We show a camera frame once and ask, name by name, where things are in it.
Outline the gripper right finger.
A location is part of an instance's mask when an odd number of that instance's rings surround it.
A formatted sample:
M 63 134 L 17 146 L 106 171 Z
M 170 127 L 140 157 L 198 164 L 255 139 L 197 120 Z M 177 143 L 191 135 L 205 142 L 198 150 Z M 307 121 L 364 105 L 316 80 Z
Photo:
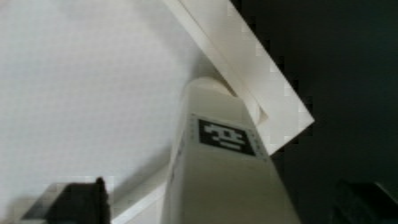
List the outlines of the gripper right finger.
M 398 224 L 398 199 L 376 182 L 337 182 L 332 224 Z

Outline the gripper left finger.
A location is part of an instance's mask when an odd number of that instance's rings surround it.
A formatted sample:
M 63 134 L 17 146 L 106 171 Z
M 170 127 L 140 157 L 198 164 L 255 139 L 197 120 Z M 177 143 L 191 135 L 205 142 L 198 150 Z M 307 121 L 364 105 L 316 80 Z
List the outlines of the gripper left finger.
M 53 183 L 19 218 L 19 224 L 110 224 L 104 180 Z

